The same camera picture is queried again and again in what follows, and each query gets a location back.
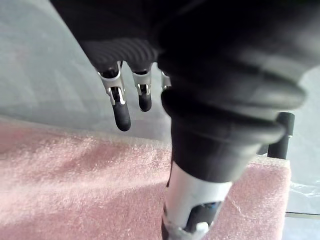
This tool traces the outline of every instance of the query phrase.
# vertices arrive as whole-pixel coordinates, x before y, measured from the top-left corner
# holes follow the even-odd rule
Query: robotic finger
[[[106,93],[110,97],[115,124],[121,131],[128,131],[131,120],[125,96],[124,81],[121,75],[121,64],[115,62],[106,71],[98,72]]]
[[[147,112],[151,109],[151,63],[147,67],[131,67],[134,86],[136,87],[139,99],[139,107],[142,112]]]

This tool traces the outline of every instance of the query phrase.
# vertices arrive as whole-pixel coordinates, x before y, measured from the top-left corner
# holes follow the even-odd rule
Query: black fingertip
[[[148,112],[151,109],[151,106],[152,106],[151,94],[139,95],[139,107],[142,112]]]
[[[276,121],[285,128],[285,135],[278,142],[269,145],[268,157],[287,159],[289,138],[294,134],[295,115],[290,112],[280,112]]]
[[[128,110],[127,103],[121,104],[120,102],[116,102],[115,105],[112,106],[114,113],[115,124],[123,132],[126,132],[131,127],[131,120]]]

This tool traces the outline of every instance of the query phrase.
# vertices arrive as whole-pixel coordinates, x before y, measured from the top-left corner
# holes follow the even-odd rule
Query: pink foam pad
[[[0,124],[0,240],[160,240],[170,147]],[[289,162],[258,157],[207,240],[280,240]]]

